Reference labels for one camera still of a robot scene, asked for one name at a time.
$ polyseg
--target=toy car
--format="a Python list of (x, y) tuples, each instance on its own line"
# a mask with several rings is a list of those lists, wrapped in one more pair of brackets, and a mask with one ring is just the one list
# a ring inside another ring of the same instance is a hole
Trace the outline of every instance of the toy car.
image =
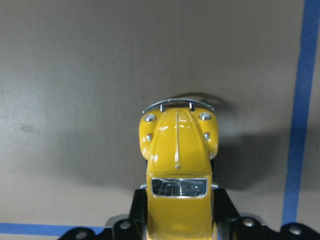
[(139, 143), (147, 160), (147, 238), (211, 240), (211, 160), (218, 152), (214, 109), (189, 98), (170, 98), (143, 111)]

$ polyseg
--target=windshield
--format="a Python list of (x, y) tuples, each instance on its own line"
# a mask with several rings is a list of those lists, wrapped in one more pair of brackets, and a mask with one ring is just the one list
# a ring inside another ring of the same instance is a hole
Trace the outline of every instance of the windshield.
[(152, 192), (165, 197), (203, 197), (207, 191), (205, 178), (152, 178)]

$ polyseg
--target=blue line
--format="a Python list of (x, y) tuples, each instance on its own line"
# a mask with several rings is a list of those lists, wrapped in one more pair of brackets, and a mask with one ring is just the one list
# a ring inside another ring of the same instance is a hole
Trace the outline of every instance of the blue line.
[[(77, 228), (77, 226), (0, 223), (0, 234), (60, 237), (74, 228)], [(99, 234), (104, 230), (103, 227), (88, 226), (86, 228), (92, 229), (95, 234)]]
[(309, 105), (318, 41), (320, 1), (305, 0), (291, 119), (282, 224), (297, 221)]

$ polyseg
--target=gray floor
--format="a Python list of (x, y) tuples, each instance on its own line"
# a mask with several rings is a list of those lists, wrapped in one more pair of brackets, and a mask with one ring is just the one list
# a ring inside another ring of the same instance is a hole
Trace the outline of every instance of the gray floor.
[[(145, 181), (141, 110), (183, 95), (216, 108), (216, 182), (278, 230), (303, 7), (1, 1), (0, 223), (104, 226), (127, 214)], [(298, 209), (318, 231), (319, 74), (317, 61)]]

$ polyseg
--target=car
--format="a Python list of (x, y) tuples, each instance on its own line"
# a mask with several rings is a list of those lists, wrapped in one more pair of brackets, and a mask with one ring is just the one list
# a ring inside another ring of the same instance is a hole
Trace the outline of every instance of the car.
[(211, 240), (218, 122), (212, 106), (169, 98), (145, 110), (139, 144), (147, 160), (147, 239)]

